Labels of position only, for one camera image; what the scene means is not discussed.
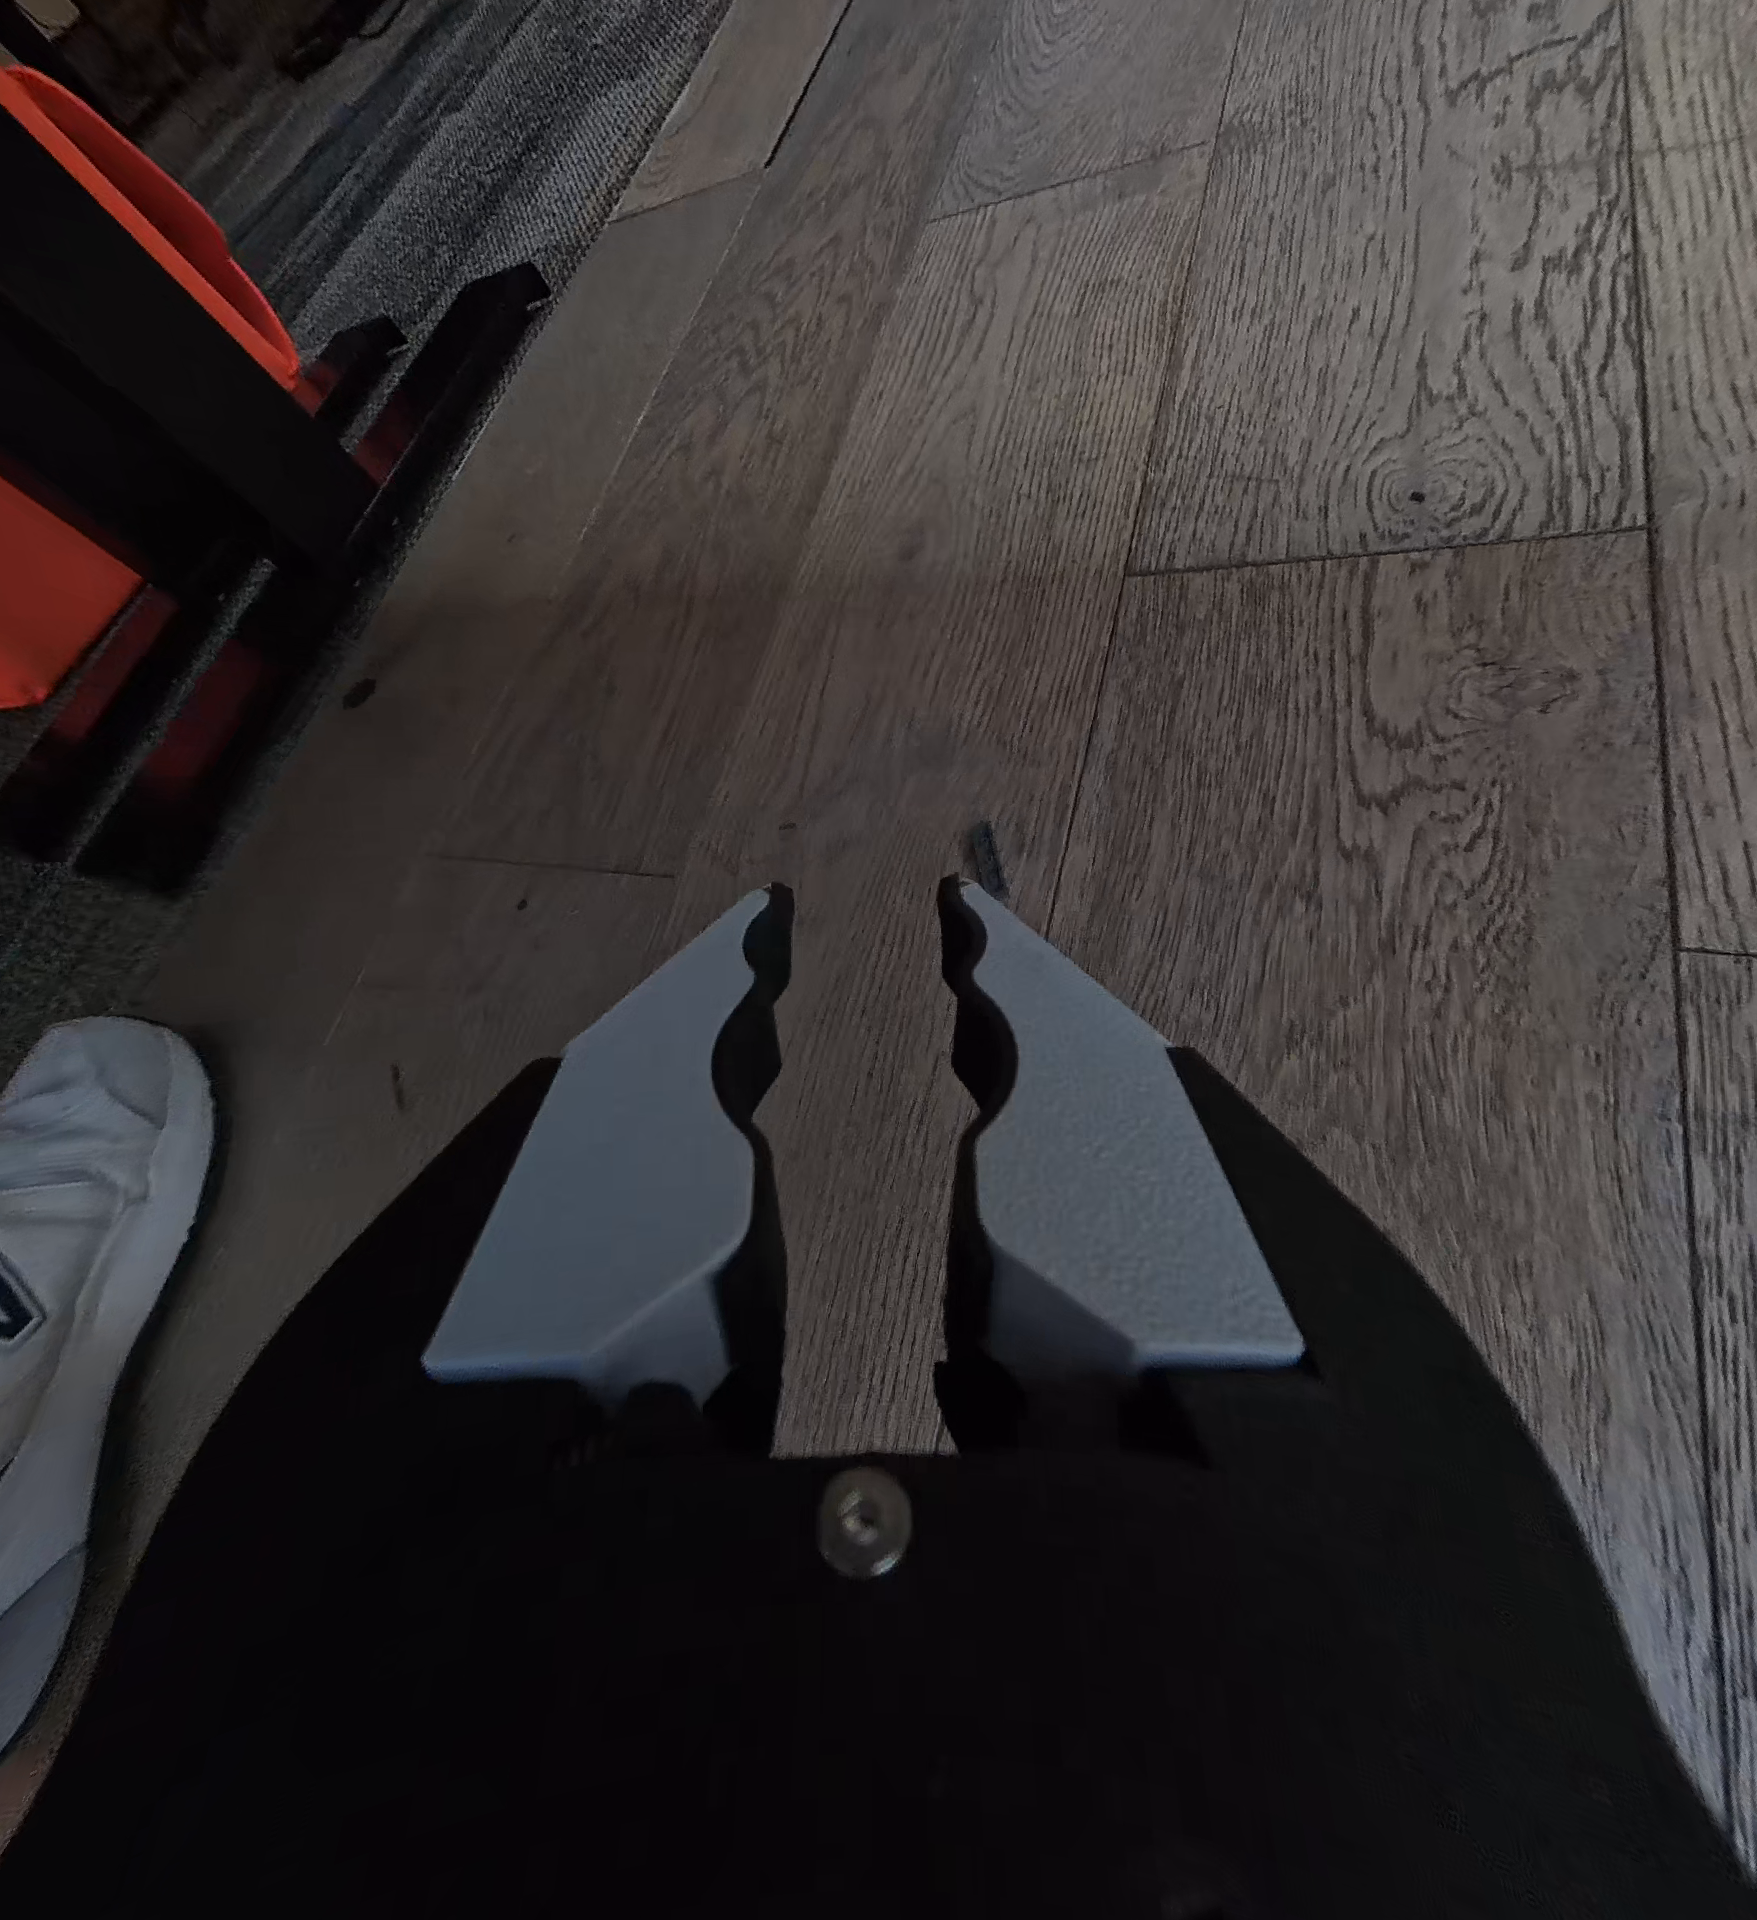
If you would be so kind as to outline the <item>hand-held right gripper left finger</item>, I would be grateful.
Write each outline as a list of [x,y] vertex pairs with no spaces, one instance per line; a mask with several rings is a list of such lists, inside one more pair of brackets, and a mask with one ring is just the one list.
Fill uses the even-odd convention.
[[737,900],[562,1050],[423,1352],[441,1383],[672,1385],[777,1409],[786,1253],[753,1113],[781,1073],[795,895]]

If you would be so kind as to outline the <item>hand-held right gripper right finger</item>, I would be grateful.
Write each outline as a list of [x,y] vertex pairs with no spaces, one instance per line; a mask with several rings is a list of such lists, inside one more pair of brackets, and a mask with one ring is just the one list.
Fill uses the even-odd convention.
[[1169,1040],[977,884],[938,885],[951,1071],[945,1362],[1018,1390],[1288,1372],[1305,1341]]

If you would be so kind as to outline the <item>white sneaker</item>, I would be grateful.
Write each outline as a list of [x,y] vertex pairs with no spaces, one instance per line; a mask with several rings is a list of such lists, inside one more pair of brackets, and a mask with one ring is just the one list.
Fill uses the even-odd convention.
[[120,1378],[193,1234],[215,1144],[178,1033],[48,1029],[0,1094],[0,1693],[69,1632]]

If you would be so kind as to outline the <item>orange and black chair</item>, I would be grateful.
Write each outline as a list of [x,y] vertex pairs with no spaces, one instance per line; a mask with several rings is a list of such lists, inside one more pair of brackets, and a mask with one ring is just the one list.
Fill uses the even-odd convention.
[[186,891],[549,296],[518,263],[413,351],[304,360],[181,186],[0,60],[0,711],[57,709],[1,851]]

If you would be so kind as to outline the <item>grey rug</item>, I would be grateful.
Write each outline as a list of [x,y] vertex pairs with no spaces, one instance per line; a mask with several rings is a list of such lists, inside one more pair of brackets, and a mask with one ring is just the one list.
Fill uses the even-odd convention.
[[[425,392],[448,346],[425,452],[472,444],[544,296],[561,293],[715,35],[723,2],[374,5],[303,78],[252,60],[192,90],[149,156],[236,247],[296,347],[388,320],[392,350],[351,434]],[[208,614],[145,618],[45,709],[0,712],[0,1060],[50,1024],[130,1005],[203,867],[248,829],[365,610],[443,491],[398,504],[334,580],[254,565]]]

